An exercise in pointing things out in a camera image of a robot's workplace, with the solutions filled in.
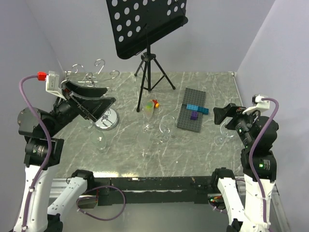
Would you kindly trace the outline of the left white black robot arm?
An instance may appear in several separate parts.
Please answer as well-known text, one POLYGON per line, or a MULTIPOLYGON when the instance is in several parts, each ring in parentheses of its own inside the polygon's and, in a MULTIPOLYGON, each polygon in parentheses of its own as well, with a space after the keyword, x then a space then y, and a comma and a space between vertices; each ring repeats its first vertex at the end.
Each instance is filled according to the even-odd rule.
POLYGON ((64 145, 64 140, 56 139, 55 134, 77 116, 97 121, 116 99, 108 87, 82 87, 64 81, 58 88, 63 99, 51 112, 29 104, 18 115, 19 134, 26 140, 26 181, 15 232, 62 231, 64 219, 79 196, 95 190, 93 173, 77 170, 64 191, 49 203, 64 145))

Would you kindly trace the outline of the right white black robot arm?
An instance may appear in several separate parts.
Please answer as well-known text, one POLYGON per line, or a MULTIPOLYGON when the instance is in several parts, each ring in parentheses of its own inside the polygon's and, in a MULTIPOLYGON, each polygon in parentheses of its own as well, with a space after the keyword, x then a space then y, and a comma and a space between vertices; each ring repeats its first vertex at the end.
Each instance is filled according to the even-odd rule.
POLYGON ((229 103, 213 109, 214 124, 220 125, 229 117, 226 129, 236 131, 244 145, 240 156, 245 204, 240 200, 236 178, 230 169, 217 168, 212 174, 211 188, 223 197, 228 232, 270 231, 270 203, 277 176, 277 162, 271 148, 279 129, 274 121, 278 109, 278 101, 266 97, 248 108, 229 103))

